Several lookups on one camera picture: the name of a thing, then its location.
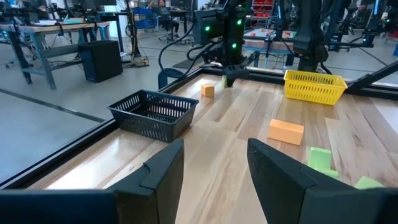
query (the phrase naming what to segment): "concrete floor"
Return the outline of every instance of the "concrete floor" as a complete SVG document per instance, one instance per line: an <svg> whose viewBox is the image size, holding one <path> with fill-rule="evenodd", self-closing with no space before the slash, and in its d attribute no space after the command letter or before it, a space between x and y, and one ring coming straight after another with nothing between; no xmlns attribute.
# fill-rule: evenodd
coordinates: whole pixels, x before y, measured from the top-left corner
<svg viewBox="0 0 398 224"><path fill-rule="evenodd" d="M99 124L98 121L110 119L111 113L106 109L108 105L140 89L156 90L160 70L157 56L166 45L158 40L160 35L158 32L139 32L141 54L150 58L149 67L126 69L122 75L97 84L85 80L81 65L54 71L58 88L55 91L50 90L44 77L37 75L32 75L33 84L28 85L17 65L10 69L0 67L0 182ZM47 38L52 43L54 37ZM395 42L385 44L384 40L376 39L374 43L373 49L330 52L325 65L334 74L358 78L397 60L392 56ZM68 44L65 38L55 41L55 45L64 44ZM185 60L189 48L190 45L171 46L162 57L164 67ZM3 52L0 54L0 65L14 57L9 45L0 45L0 52ZM54 60L69 60L73 57L70 55ZM270 57L267 68L282 68L283 65L283 62L276 62L275 58ZM383 82L398 84L398 75L390 75ZM18 96L27 96L41 104ZM46 103L67 108L70 113L43 105ZM76 116L74 111L84 116Z"/></svg>

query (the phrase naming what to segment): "small orange cube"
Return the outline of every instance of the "small orange cube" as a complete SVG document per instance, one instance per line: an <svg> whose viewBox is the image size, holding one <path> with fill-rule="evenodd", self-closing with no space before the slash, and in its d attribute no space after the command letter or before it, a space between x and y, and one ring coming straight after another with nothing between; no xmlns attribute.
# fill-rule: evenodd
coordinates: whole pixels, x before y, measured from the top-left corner
<svg viewBox="0 0 398 224"><path fill-rule="evenodd" d="M201 86L201 94L205 97L213 97L215 94L214 85L203 84Z"/></svg>
<svg viewBox="0 0 398 224"><path fill-rule="evenodd" d="M272 119L269 125L268 138L299 146L303 139L304 126Z"/></svg>

